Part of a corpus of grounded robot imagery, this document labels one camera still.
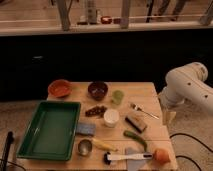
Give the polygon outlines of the beige wooden gripper finger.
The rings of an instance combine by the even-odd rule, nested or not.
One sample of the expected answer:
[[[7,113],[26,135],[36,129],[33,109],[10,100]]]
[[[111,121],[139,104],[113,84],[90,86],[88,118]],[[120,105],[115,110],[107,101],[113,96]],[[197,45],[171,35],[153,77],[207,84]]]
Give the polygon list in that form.
[[[168,109],[163,110],[163,124],[169,125],[172,120],[175,118],[176,112]]]

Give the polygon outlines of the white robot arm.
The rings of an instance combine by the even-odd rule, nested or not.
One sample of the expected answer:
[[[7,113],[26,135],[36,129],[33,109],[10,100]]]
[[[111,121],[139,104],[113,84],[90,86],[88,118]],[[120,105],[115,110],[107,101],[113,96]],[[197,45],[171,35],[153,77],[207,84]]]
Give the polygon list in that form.
[[[213,114],[213,88],[205,84],[207,77],[208,70],[200,62],[174,68],[166,74],[166,86],[158,94],[164,125],[168,125],[175,118],[176,112],[173,108],[183,104],[186,99],[206,113]]]

